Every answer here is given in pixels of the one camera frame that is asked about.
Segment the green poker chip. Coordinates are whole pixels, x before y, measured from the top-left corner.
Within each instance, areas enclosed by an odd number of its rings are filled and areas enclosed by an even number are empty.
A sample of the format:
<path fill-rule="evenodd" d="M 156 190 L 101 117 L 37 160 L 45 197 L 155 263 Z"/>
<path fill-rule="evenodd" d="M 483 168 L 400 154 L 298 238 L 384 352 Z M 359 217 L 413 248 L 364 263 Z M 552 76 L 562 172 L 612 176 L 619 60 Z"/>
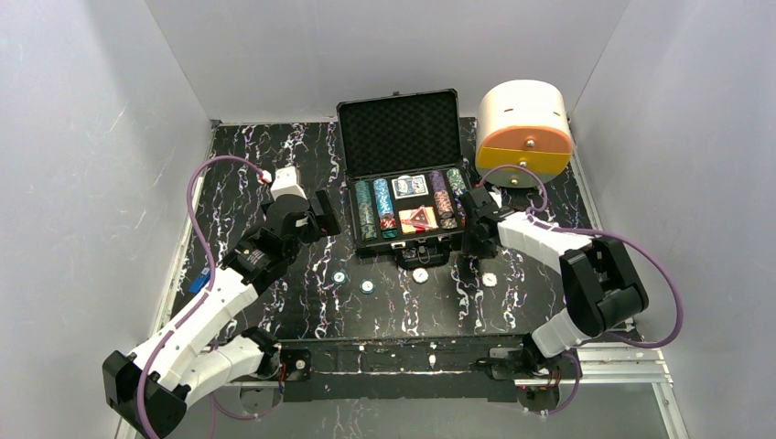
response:
<path fill-rule="evenodd" d="M 349 281 L 349 276 L 342 270 L 337 270 L 331 275 L 331 280 L 334 284 L 342 285 Z"/>

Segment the white poker chip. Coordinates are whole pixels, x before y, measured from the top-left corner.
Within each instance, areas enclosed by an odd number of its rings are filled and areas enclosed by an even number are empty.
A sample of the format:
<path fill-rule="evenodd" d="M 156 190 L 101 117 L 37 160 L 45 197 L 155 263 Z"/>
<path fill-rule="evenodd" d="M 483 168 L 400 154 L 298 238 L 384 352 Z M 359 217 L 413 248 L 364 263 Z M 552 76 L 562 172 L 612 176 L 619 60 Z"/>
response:
<path fill-rule="evenodd" d="M 416 268 L 412 272 L 412 277 L 415 283 L 424 284 L 428 281 L 429 274 L 425 268 Z"/>
<path fill-rule="evenodd" d="M 481 282 L 484 286 L 492 288 L 498 284 L 498 276 L 495 273 L 484 273 L 481 276 Z"/>

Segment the teal poker chip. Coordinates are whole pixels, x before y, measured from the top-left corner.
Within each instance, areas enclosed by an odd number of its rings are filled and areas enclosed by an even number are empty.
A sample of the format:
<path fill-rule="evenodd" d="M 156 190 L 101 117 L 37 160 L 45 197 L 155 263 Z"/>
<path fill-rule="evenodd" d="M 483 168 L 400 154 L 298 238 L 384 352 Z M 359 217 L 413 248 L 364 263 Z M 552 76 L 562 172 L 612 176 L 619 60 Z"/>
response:
<path fill-rule="evenodd" d="M 375 284 L 372 280 L 363 280 L 360 289 L 363 294 L 373 294 L 375 291 Z"/>

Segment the blue playing card deck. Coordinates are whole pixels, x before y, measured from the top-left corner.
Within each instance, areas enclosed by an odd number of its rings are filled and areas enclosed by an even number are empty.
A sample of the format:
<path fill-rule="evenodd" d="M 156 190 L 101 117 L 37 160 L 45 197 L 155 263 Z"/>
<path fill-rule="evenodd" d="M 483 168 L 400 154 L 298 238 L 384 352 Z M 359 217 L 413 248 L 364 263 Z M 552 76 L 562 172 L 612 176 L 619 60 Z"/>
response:
<path fill-rule="evenodd" d="M 392 179 L 391 185 L 395 199 L 424 197 L 429 194 L 424 175 L 400 176 Z"/>

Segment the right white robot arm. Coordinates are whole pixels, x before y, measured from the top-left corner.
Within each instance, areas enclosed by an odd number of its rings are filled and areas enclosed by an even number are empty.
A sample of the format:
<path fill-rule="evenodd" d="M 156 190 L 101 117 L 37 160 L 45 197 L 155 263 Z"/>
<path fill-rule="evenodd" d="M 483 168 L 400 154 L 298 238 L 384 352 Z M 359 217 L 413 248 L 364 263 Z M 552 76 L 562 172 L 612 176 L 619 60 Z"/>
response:
<path fill-rule="evenodd" d="M 464 193 L 463 252 L 492 258 L 500 247 L 527 254 L 561 276 L 565 308 L 523 336 L 503 364 L 537 371 L 562 353 L 601 336 L 649 305 L 624 244 L 613 238 L 562 231 L 529 213 L 501 207 L 483 187 Z"/>

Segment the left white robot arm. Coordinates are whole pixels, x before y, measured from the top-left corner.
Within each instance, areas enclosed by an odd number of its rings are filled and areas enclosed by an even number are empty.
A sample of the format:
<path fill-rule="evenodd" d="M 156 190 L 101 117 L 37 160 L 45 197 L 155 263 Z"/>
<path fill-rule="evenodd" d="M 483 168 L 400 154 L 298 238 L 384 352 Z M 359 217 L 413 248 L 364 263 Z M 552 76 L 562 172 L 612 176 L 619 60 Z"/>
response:
<path fill-rule="evenodd" d="M 298 190 L 262 206 L 264 220 L 243 234 L 199 293 L 147 341 L 102 364 L 107 405 L 145 438 L 165 438 L 190 405 L 237 378 L 280 373 L 281 344 L 247 329 L 213 351 L 205 348 L 244 308 L 283 277 L 302 247 L 340 233 L 325 190 Z"/>

